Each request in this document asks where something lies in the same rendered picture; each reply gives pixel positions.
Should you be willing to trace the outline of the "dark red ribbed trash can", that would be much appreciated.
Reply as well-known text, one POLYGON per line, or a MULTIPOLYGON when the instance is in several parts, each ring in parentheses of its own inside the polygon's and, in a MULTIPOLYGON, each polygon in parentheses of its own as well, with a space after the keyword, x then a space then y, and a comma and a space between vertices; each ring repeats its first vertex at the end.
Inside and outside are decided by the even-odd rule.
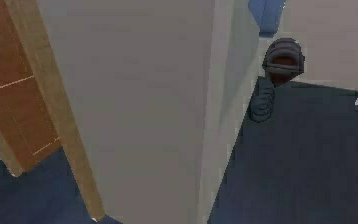
POLYGON ((305 56, 293 38, 279 38, 267 49, 262 62, 265 77, 280 86, 304 73, 305 56))

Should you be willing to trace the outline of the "brown wooden room door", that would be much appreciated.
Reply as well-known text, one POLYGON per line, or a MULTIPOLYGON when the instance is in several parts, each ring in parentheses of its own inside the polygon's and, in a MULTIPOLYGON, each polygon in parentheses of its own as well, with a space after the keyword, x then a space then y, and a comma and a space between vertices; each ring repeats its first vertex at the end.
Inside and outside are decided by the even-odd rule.
POLYGON ((4 0, 0 0, 0 132, 25 171, 61 147, 4 0))

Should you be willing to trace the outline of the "blue window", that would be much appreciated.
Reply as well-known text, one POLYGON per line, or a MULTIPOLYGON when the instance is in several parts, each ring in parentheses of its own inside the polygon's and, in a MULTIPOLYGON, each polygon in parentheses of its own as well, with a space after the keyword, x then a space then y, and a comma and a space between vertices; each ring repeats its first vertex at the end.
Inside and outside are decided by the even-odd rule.
POLYGON ((248 8, 259 27, 259 36, 272 38, 279 30, 285 0, 249 0, 248 8))

